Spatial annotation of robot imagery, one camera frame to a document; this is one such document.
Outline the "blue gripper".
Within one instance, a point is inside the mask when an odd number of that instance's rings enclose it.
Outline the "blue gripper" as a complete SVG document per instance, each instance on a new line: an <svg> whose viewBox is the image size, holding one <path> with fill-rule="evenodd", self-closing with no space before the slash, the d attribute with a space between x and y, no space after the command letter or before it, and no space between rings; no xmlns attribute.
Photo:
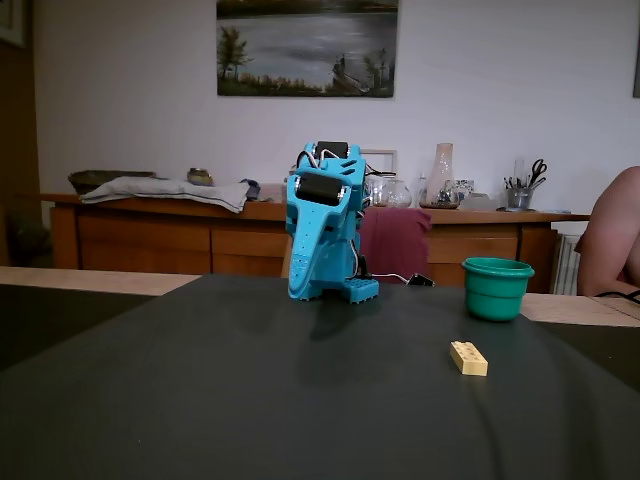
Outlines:
<svg viewBox="0 0 640 480"><path fill-rule="evenodd" d="M346 280L344 233L364 209L363 158L301 158L287 178L286 231L293 244L289 296L309 300Z"/></svg>

